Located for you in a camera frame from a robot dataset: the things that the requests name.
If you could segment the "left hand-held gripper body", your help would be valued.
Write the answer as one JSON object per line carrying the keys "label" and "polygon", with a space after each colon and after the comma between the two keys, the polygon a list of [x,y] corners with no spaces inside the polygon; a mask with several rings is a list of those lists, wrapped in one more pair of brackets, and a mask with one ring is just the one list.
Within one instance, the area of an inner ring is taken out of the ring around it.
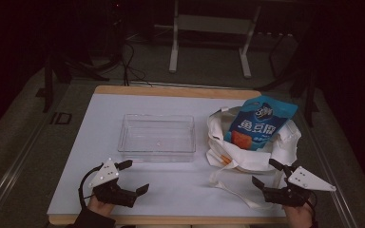
{"label": "left hand-held gripper body", "polygon": [[121,170],[115,167],[115,163],[112,159],[106,161],[89,187],[101,202],[132,208],[138,196],[135,192],[124,190],[118,185]]}

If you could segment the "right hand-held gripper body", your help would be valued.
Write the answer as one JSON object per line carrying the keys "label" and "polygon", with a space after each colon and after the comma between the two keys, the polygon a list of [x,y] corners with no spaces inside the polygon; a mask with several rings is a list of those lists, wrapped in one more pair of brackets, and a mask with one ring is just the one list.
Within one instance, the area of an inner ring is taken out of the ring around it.
{"label": "right hand-held gripper body", "polygon": [[336,187],[321,179],[307,169],[299,166],[284,165],[282,171],[286,175],[286,186],[280,189],[263,187],[266,202],[298,207],[306,203],[314,190],[335,192]]}

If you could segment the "white cloth tote bag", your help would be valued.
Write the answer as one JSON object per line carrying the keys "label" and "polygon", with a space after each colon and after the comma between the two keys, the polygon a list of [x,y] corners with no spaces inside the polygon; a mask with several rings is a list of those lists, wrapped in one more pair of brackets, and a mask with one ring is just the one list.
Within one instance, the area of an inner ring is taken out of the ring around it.
{"label": "white cloth tote bag", "polygon": [[297,160],[298,140],[301,137],[301,133],[296,124],[289,120],[264,147],[255,151],[241,149],[232,142],[227,142],[223,139],[239,110],[238,106],[231,108],[223,107],[211,114],[207,119],[210,149],[206,152],[206,158],[210,165],[219,168],[219,170],[210,175],[209,183],[212,187],[220,188],[238,196],[251,209],[271,210],[274,207],[272,203],[257,203],[234,192],[226,187],[221,180],[218,180],[218,175],[224,170],[236,170],[248,174],[274,172],[273,185],[278,187],[282,174],[269,164],[269,160],[273,159],[288,165],[295,162]]}

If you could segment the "clear plastic box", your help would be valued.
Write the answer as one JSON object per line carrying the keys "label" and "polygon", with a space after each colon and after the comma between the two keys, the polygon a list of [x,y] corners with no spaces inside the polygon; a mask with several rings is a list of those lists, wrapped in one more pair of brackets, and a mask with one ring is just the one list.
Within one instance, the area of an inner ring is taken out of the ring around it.
{"label": "clear plastic box", "polygon": [[136,162],[192,162],[196,152],[194,118],[125,114],[118,152]]}

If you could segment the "blue snack packet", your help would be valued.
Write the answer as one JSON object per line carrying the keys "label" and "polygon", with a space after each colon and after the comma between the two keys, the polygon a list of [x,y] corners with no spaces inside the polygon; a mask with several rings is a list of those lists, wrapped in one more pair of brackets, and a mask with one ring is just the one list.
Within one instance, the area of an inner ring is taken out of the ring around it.
{"label": "blue snack packet", "polygon": [[297,110],[296,104],[269,96],[249,99],[240,107],[223,139],[240,149],[255,151],[263,148]]}

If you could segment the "person's left hand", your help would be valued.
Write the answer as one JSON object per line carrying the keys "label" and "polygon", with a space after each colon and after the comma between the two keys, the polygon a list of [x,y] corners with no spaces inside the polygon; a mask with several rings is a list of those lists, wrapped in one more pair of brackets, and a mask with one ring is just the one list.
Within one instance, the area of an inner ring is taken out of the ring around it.
{"label": "person's left hand", "polygon": [[95,196],[92,196],[89,200],[87,208],[96,214],[109,218],[114,209],[114,205],[110,203],[101,202],[97,200]]}

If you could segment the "person's right hand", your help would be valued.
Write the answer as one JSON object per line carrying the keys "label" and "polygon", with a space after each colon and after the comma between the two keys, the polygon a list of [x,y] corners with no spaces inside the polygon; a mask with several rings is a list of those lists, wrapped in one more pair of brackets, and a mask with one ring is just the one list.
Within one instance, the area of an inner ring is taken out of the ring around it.
{"label": "person's right hand", "polygon": [[309,203],[299,207],[283,205],[282,209],[290,228],[311,228],[313,226],[314,212]]}

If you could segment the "white table mat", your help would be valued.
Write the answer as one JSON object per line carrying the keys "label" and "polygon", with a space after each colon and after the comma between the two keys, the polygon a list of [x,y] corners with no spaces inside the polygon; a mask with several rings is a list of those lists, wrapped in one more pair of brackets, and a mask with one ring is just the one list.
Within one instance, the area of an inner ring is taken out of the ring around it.
{"label": "white table mat", "polygon": [[126,114],[190,115],[195,121],[196,151],[191,162],[134,162],[120,174],[119,184],[130,190],[147,185],[146,194],[133,207],[119,207],[114,214],[123,223],[274,223],[284,213],[252,209],[242,200],[262,201],[263,195],[248,174],[221,173],[228,191],[214,188],[214,171],[205,157],[208,150],[207,118],[223,106],[242,105],[241,99],[183,98],[99,94],[92,96],[64,172],[48,208],[52,223],[70,223],[81,209],[77,190],[87,187],[89,170],[107,159],[119,161],[118,142]]}

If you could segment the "black metal stand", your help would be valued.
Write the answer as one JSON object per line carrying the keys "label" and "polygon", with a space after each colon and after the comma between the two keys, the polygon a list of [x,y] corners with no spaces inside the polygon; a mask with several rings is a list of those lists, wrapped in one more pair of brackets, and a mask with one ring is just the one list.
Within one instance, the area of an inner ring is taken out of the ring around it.
{"label": "black metal stand", "polygon": [[309,29],[298,41],[298,47],[287,66],[279,73],[275,81],[256,87],[259,91],[268,91],[286,82],[292,81],[289,94],[292,98],[300,98],[306,92],[304,103],[304,119],[313,127],[313,112],[315,110],[314,95],[316,91],[317,69],[309,53],[313,50],[313,32]]}
{"label": "black metal stand", "polygon": [[68,71],[69,67],[74,67],[84,73],[87,77],[96,81],[108,81],[108,78],[98,75],[92,69],[84,66],[82,63],[66,56],[64,53],[54,51],[46,59],[44,67],[44,87],[37,91],[36,96],[41,97],[45,101],[43,112],[47,113],[53,104],[53,75],[64,84],[69,84],[71,75]]}

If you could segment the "white metal stand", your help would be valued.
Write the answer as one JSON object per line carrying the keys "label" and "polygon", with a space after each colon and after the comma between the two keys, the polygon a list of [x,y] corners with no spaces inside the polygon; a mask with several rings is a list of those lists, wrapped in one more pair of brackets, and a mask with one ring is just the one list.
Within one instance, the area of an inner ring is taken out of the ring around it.
{"label": "white metal stand", "polygon": [[174,0],[173,40],[168,70],[175,73],[179,57],[179,31],[192,30],[246,35],[245,43],[239,48],[240,64],[244,78],[251,78],[252,73],[247,59],[250,42],[254,36],[259,19],[261,5],[256,6],[251,19],[222,18],[179,13],[179,0]]}

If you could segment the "black rectangular floor frame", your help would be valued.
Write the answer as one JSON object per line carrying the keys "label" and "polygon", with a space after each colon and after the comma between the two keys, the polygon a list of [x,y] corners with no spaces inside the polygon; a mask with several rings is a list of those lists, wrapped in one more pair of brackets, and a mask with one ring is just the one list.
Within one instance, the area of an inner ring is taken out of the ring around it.
{"label": "black rectangular floor frame", "polygon": [[65,112],[55,112],[51,119],[50,124],[70,124],[72,120],[72,114],[71,113],[65,113]]}

